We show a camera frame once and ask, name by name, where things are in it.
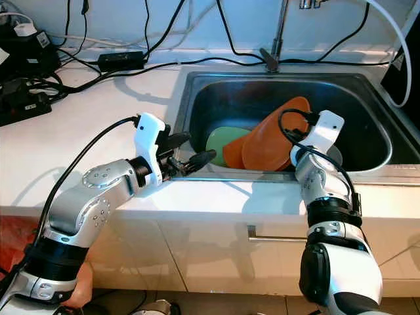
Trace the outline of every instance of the sink basin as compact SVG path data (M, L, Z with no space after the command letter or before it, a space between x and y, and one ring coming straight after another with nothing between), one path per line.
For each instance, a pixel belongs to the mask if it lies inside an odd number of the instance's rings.
M353 73L189 73L174 132L189 131L191 139L177 157L205 150L217 127L252 130L296 96L305 96L313 112L331 110L345 119L335 145L355 182L420 184L418 143L399 128L368 80ZM209 164L188 179L277 182L295 180L293 172L293 167L262 172Z

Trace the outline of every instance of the white countertop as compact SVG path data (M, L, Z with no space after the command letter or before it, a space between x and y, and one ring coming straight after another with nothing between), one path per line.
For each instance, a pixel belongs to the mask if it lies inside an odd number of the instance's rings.
M60 76L80 85L95 73L74 64ZM285 72L344 71L340 67L283 66ZM375 74L362 72L368 79ZM223 65L176 66L143 75L116 78L71 94L53 104L52 112L0 127L0 211L35 215L61 172L97 133L113 122L150 112L174 125L186 74L190 71L262 72L263 67ZM63 184L74 186L87 169L120 158L133 158L135 129L126 124L100 140ZM420 219L420 188L358 185L364 217ZM127 213L156 211L303 215L297 183L171 181L146 189L119 208Z

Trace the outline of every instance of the white wall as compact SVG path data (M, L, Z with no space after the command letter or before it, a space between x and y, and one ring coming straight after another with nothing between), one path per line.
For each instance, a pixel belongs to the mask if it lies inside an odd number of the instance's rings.
M193 0L194 17L214 0ZM12 0L22 11L36 21L37 26L51 33L64 33L66 0ZM142 37L146 11L143 0L89 0L89 37L133 41ZM151 13L149 32L162 32L168 24L179 0L149 0ZM186 0L176 21L175 30L186 25L188 12ZM400 26L404 25L415 0L379 0L392 13ZM224 0L226 19L239 49L270 48L276 31L280 0ZM83 18L80 14L82 0L72 0L70 34L83 35ZM318 10L299 10L299 0L290 0L287 22L283 34L286 51L324 50L357 28L362 20L363 0L330 0ZM173 36L163 45L176 43ZM386 20L371 8L366 26L342 49L389 49L396 36ZM202 20L180 48L223 49L228 47L226 35L217 11Z

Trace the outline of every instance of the tiled floor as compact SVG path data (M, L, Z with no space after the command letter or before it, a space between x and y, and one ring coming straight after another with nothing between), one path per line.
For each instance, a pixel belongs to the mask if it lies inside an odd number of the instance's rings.
M94 303L105 306L110 315L126 315L144 298L143 291L119 290ZM166 299L180 305L182 315L307 315L317 308L303 297L236 295L148 291L146 302ZM385 298L381 310L393 315L420 315L420 298ZM93 315L89 310L85 315Z

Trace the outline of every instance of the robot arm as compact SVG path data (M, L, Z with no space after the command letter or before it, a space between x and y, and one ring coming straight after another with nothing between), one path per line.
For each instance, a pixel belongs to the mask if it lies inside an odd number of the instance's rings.
M327 154L343 125L343 118L324 110L300 144ZM378 311L381 271L362 232L359 200L349 183L330 162L298 146L292 148L291 160L308 212L302 293L325 314L384 314Z
M170 126L142 114L136 128L137 157L88 170L81 182L60 194L49 211L37 245L29 252L0 298L0 315L66 314L57 305L70 298L86 254L111 213L149 184L159 186L176 174L186 176L214 158L215 152L197 154L183 163L174 149L188 133L169 136Z

